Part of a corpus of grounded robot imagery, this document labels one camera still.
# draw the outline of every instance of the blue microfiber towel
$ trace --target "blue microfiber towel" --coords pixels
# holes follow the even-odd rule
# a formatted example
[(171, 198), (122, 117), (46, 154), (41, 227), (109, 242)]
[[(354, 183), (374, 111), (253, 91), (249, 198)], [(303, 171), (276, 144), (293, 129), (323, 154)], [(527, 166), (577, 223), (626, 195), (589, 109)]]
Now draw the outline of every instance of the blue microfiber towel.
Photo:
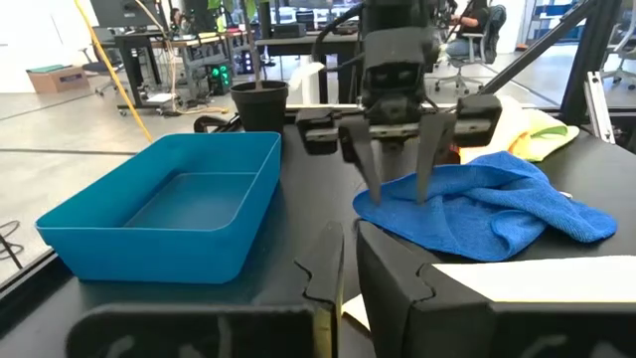
[(354, 209), (426, 249), (482, 262), (515, 255), (547, 226), (582, 243), (616, 232), (612, 217), (566, 198), (539, 168), (508, 152), (435, 167), (423, 205), (415, 203), (416, 181), (410, 174), (384, 184), (380, 206), (363, 192)]

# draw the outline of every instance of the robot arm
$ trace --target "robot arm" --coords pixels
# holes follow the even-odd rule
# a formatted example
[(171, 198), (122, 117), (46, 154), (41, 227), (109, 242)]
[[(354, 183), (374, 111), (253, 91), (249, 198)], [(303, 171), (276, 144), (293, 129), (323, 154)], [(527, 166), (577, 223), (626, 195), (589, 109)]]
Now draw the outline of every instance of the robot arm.
[[(424, 74), (432, 72), (439, 54), (437, 28), (431, 25), (429, 12), (437, 2), (366, 0), (361, 11), (365, 51), (362, 107), (343, 114), (338, 122), (338, 113), (324, 108), (301, 110), (296, 118), (307, 151), (330, 154), (339, 142), (344, 160), (356, 165), (378, 204), (381, 181), (372, 139), (405, 141), (418, 137), (417, 201), (423, 203), (432, 167), (446, 156), (451, 143), (488, 144), (501, 113), (500, 103), (491, 95), (463, 98), (453, 108), (454, 113), (436, 110), (426, 96)], [(318, 37), (316, 45), (322, 38)], [(431, 103), (433, 109), (424, 102)]]

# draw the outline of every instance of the person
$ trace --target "person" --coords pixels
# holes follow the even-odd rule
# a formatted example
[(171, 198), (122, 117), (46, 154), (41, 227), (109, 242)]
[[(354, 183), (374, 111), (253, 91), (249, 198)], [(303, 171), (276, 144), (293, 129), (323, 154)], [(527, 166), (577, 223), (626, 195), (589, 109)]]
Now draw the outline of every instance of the person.
[(170, 10), (170, 22), (171, 28), (179, 29), (177, 31), (179, 35), (190, 34), (192, 24), (186, 16), (183, 16), (183, 13), (181, 13), (181, 10), (179, 10), (178, 8), (172, 8), (172, 10)]
[[(470, 40), (463, 36), (464, 34), (483, 34), (484, 28), (488, 23), (488, 0), (475, 0), (468, 11), (468, 15), (461, 17), (459, 15), (451, 15), (450, 21), (452, 25), (457, 24), (460, 19), (461, 27), (457, 33), (457, 38), (446, 47), (446, 54), (450, 57), (469, 56)], [(479, 53), (479, 41), (473, 41), (473, 51)]]
[(181, 18), (181, 10), (179, 10), (178, 8), (172, 8), (172, 10), (170, 10), (170, 21), (172, 23), (171, 25), (177, 25), (179, 26), (179, 28), (181, 28)]

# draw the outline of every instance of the black plant pot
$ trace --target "black plant pot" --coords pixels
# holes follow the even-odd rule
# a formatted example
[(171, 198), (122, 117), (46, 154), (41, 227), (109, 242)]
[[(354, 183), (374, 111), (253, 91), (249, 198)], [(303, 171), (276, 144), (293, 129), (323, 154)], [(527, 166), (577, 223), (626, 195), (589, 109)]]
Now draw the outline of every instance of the black plant pot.
[(255, 88), (256, 83), (246, 83), (230, 89), (242, 126), (247, 131), (276, 131), (282, 134), (289, 94), (287, 83), (262, 81), (262, 89)]

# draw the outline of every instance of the black table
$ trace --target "black table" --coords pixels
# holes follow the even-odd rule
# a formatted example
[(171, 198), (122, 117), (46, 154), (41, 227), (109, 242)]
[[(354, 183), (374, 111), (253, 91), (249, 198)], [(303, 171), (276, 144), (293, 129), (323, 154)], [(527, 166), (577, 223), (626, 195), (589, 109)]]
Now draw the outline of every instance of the black table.
[[(316, 36), (308, 35), (296, 39), (258, 40), (256, 41), (256, 45), (259, 47), (267, 46), (267, 53), (270, 56), (301, 56), (311, 55), (311, 49), (315, 41)], [(342, 65), (355, 57), (357, 42), (358, 35), (327, 35), (320, 47), (320, 62), (326, 64), (326, 55), (336, 55), (338, 58), (338, 66)], [(362, 80), (361, 67), (349, 66), (338, 72), (338, 102), (340, 104), (354, 103), (356, 101), (355, 98), (349, 99), (353, 68), (356, 68), (355, 81), (359, 86)], [(318, 88), (320, 92), (320, 102), (328, 103), (327, 73), (324, 71), (318, 74)]]
[[(329, 221), (339, 221), (345, 231), (344, 298), (359, 290), (352, 223), (357, 215), (352, 200), (364, 184), (353, 166), (340, 154), (308, 156), (296, 129), (285, 128), (280, 184), (263, 225), (236, 281), (225, 287), (79, 282), (55, 254), (35, 262), (13, 278), (10, 289), (18, 292), (8, 301), (0, 293), (0, 357), (61, 358), (68, 329), (88, 309), (107, 302), (217, 302), (231, 298), (250, 301), (267, 288), (267, 282), (296, 252), (316, 238)], [(412, 146), (402, 163), (384, 167), (385, 178), (414, 168)], [(390, 158), (379, 159), (385, 163)], [(548, 230), (515, 260), (636, 254), (636, 157), (582, 133), (573, 143), (539, 165), (553, 185), (590, 206), (604, 210), (618, 221), (617, 234), (595, 245), (577, 244)], [(432, 262), (456, 262), (453, 256), (428, 253), (407, 245)], [(259, 271), (263, 263), (271, 268)], [(373, 345), (357, 325), (343, 319), (341, 357), (374, 357)]]
[[(150, 68), (152, 69), (153, 79), (156, 85), (161, 85), (161, 76), (154, 55), (153, 49), (164, 49), (165, 44), (162, 41), (161, 33), (140, 33), (117, 35), (112, 42), (100, 43), (102, 47), (115, 48), (119, 50), (121, 60), (126, 70), (130, 89), (132, 91), (132, 100), (135, 108), (159, 108), (161, 103), (150, 103), (142, 98), (139, 88), (144, 84), (141, 66), (137, 56), (133, 56), (133, 51), (144, 49)], [(195, 76), (200, 68), (205, 66), (217, 65), (224, 63), (232, 58), (231, 48), (218, 49), (218, 45), (226, 45), (224, 36), (202, 35), (201, 39), (193, 40), (173, 40), (172, 46), (176, 51), (180, 51), (184, 66), (184, 74), (188, 85), (188, 91), (191, 98), (196, 98), (200, 93), (198, 85), (195, 82)], [(128, 105), (120, 104), (119, 109), (128, 109)]]

